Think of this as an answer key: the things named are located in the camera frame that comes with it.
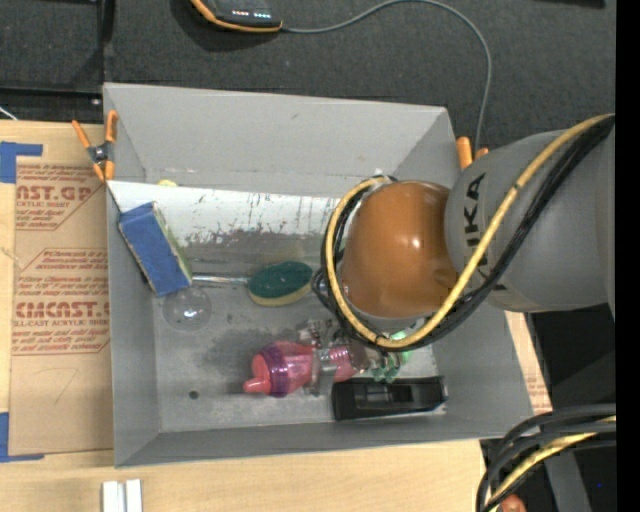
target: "yellow cable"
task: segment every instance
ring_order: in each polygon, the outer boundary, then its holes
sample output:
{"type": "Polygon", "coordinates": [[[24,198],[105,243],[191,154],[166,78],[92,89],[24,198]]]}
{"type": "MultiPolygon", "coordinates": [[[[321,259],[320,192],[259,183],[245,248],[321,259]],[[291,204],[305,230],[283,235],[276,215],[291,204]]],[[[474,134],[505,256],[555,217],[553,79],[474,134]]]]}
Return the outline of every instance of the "yellow cable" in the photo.
{"type": "Polygon", "coordinates": [[[484,236],[480,240],[480,243],[476,247],[474,253],[472,254],[469,262],[463,269],[460,277],[458,278],[456,284],[451,289],[451,292],[445,299],[440,309],[429,319],[429,321],[423,325],[419,330],[410,334],[409,336],[397,340],[393,340],[391,338],[385,336],[378,336],[375,332],[369,329],[366,325],[364,325],[351,311],[351,308],[347,304],[347,301],[342,294],[342,290],[340,287],[340,283],[338,282],[337,273],[333,261],[333,237],[335,235],[336,226],[338,223],[338,218],[344,210],[347,202],[354,197],[358,192],[365,188],[369,188],[375,184],[379,184],[388,178],[376,177],[371,178],[370,180],[366,180],[353,189],[351,189],[346,196],[342,198],[340,203],[333,212],[331,219],[329,220],[329,225],[327,227],[327,243],[325,245],[325,256],[327,262],[327,276],[329,279],[329,286],[331,286],[331,291],[333,292],[336,303],[340,308],[342,314],[347,318],[349,323],[354,327],[354,329],[365,339],[369,340],[371,343],[374,343],[383,348],[403,348],[412,345],[413,343],[419,341],[421,338],[429,334],[434,328],[438,326],[444,316],[451,310],[455,301],[460,297],[464,288],[469,283],[473,272],[475,272],[478,263],[483,258],[484,253],[487,250],[487,247],[493,240],[498,227],[502,223],[502,220],[515,201],[518,193],[522,187],[524,187],[529,180],[535,175],[535,173],[544,165],[544,163],[551,158],[551,156],[563,145],[566,144],[571,139],[577,137],[582,132],[588,130],[593,125],[599,123],[600,121],[610,117],[611,114],[604,114],[601,116],[596,116],[586,121],[583,121],[580,124],[575,125],[572,128],[569,128],[565,132],[563,132],[559,137],[557,137],[554,141],[552,141],[544,150],[536,157],[534,160],[527,166],[527,168],[522,172],[520,177],[516,180],[516,182],[512,185],[511,189],[507,193],[506,197],[496,210],[496,213],[492,217],[489,222],[489,226],[487,227],[484,236]]]}
{"type": "MultiPolygon", "coordinates": [[[[615,423],[616,417],[609,416],[608,418],[604,418],[600,420],[607,423],[615,423]]],[[[551,441],[550,443],[544,445],[539,450],[536,450],[531,455],[529,455],[525,460],[523,460],[518,466],[504,479],[504,481],[500,484],[500,486],[493,493],[493,496],[489,498],[489,503],[496,499],[502,492],[509,486],[511,486],[514,482],[516,482],[519,478],[522,477],[527,471],[529,471],[533,466],[539,464],[545,459],[548,459],[552,455],[559,453],[571,445],[576,443],[580,443],[593,437],[596,435],[596,432],[584,432],[582,434],[573,434],[570,436],[560,437],[551,441]]]]}

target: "sponge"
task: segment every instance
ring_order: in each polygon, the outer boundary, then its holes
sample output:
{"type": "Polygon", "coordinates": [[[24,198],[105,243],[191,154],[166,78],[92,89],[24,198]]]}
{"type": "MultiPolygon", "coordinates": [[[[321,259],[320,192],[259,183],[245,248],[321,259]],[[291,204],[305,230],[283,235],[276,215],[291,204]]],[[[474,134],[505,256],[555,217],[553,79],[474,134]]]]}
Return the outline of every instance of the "sponge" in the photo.
{"type": "Polygon", "coordinates": [[[120,214],[118,229],[158,296],[191,285],[191,269],[155,202],[120,214]]]}
{"type": "Polygon", "coordinates": [[[249,279],[249,297],[260,306],[286,306],[311,290],[312,274],[311,267],[299,261],[269,265],[249,279]]]}

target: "pink baby bottle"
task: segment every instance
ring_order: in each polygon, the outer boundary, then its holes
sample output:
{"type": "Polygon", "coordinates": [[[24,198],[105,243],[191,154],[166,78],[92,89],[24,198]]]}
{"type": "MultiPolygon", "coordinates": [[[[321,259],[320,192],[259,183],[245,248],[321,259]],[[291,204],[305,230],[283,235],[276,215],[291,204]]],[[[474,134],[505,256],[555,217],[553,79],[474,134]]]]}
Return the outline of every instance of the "pink baby bottle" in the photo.
{"type": "MultiPolygon", "coordinates": [[[[329,350],[331,362],[337,367],[333,380],[349,379],[355,370],[346,346],[329,350]]],[[[276,341],[264,347],[253,357],[253,379],[244,383],[246,393],[265,393],[283,398],[311,381],[313,347],[292,341],[276,341]]]]}

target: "white cable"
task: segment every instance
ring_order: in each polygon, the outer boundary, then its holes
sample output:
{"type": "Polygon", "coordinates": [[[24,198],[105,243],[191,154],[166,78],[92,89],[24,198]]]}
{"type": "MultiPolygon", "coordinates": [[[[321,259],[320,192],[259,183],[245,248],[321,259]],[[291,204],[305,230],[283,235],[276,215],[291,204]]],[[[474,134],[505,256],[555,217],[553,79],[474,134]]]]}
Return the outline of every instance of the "white cable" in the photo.
{"type": "Polygon", "coordinates": [[[5,116],[7,116],[10,119],[13,119],[14,121],[17,121],[18,118],[16,116],[14,116],[11,112],[9,112],[7,109],[3,108],[2,105],[0,105],[0,112],[2,112],[5,116]]]}

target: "green sponge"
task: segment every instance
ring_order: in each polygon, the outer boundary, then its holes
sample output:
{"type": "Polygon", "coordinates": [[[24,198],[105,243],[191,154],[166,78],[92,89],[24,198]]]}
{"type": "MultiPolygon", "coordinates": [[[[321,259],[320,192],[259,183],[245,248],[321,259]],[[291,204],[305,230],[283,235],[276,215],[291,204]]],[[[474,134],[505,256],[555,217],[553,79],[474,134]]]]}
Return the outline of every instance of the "green sponge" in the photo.
{"type": "Polygon", "coordinates": [[[286,306],[311,290],[309,265],[285,261],[260,269],[249,279],[249,297],[261,306],[286,306]]]}

